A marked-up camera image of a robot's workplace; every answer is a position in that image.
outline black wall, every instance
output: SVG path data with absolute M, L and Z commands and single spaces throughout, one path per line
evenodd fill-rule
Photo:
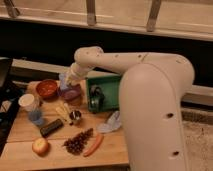
M 0 56 L 69 66 L 77 48 L 94 45 L 181 54 L 195 67 L 195 84 L 213 86 L 213 42 L 0 20 Z

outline bowl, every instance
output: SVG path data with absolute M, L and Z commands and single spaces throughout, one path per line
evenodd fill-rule
M 49 99 L 57 94 L 58 85 L 55 80 L 46 79 L 38 83 L 36 92 L 43 99 Z
M 58 88 L 58 95 L 65 101 L 72 101 L 81 95 L 81 86 L 77 84 L 75 86 L 68 87 L 64 90 Z

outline green box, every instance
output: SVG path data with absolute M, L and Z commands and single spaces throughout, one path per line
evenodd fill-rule
M 87 99 L 88 99 L 88 109 L 93 113 L 99 113 L 110 110 L 118 110 L 118 91 L 121 76 L 119 75 L 108 75 L 99 76 L 86 79 L 86 89 L 87 89 Z M 102 105 L 93 107 L 91 105 L 92 95 L 90 93 L 91 86 L 96 85 L 101 88 L 104 94 L 104 100 Z

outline purple object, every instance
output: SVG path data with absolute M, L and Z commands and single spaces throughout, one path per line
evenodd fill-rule
M 58 95 L 66 101 L 71 101 L 81 95 L 81 86 L 77 84 L 75 86 L 68 87 L 64 90 L 58 88 Z

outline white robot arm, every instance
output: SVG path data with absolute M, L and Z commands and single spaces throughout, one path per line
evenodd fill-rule
M 123 74 L 119 106 L 131 170 L 189 171 L 180 100 L 194 79 L 191 63 L 177 54 L 80 48 L 67 83 L 75 84 L 95 67 Z

